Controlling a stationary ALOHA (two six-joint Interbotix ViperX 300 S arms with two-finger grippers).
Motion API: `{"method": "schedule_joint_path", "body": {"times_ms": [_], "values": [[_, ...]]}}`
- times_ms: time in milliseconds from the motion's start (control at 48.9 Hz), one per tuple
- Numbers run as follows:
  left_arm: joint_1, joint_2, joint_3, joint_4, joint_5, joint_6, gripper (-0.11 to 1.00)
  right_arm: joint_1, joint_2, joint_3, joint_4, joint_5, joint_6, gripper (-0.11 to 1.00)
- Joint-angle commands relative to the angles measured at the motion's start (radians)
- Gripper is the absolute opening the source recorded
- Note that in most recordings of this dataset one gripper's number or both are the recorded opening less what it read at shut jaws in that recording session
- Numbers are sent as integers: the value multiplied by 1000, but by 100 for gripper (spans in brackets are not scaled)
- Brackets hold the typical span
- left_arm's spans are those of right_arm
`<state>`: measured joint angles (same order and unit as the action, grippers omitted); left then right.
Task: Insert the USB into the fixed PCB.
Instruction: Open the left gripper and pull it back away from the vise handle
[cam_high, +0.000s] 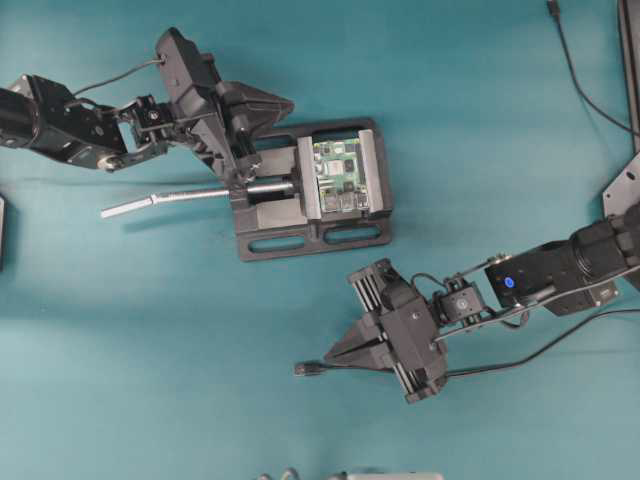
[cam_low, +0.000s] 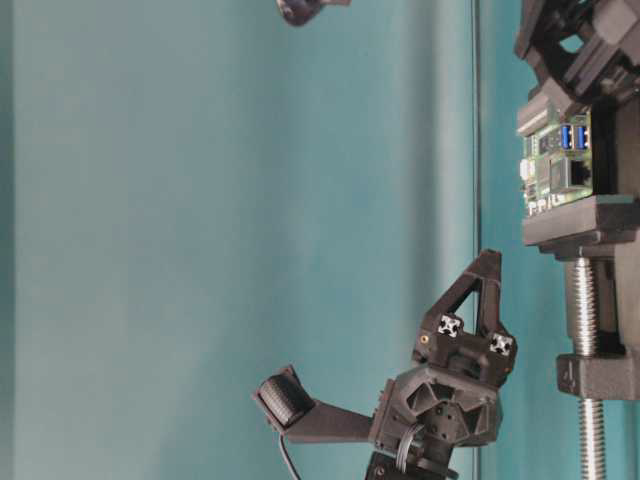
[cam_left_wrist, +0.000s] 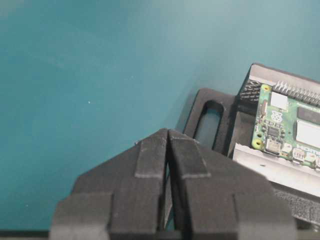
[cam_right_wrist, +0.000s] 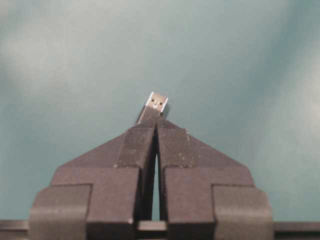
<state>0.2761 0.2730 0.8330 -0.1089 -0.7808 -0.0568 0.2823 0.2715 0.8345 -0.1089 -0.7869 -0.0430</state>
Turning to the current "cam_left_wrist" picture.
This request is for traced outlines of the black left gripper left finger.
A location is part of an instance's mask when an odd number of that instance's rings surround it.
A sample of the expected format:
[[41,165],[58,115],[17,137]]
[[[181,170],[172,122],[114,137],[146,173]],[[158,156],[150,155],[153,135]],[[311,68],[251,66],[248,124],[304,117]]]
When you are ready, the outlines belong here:
[[51,240],[153,240],[163,217],[168,130],[81,174],[55,209]]

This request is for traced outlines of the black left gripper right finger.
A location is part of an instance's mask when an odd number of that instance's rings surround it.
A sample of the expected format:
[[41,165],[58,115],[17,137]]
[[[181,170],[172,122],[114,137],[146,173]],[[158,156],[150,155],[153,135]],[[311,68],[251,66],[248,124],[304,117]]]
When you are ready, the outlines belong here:
[[288,205],[261,174],[168,131],[176,227],[185,240],[295,240]]

